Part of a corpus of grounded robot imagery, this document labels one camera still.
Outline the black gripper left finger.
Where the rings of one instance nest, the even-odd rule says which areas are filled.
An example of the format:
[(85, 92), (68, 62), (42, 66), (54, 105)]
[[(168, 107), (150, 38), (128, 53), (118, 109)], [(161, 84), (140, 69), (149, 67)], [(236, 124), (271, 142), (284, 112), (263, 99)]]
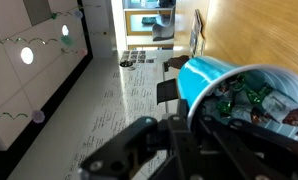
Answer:
[(168, 145), (167, 121), (140, 117), (85, 158), (80, 179), (131, 180)]

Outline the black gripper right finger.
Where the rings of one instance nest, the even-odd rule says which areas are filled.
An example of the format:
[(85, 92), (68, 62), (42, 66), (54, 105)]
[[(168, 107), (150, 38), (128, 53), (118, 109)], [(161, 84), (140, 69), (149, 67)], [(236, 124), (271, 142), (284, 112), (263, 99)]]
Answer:
[(198, 116), (176, 134), (177, 170), (186, 180), (298, 180), (298, 142), (240, 119)]

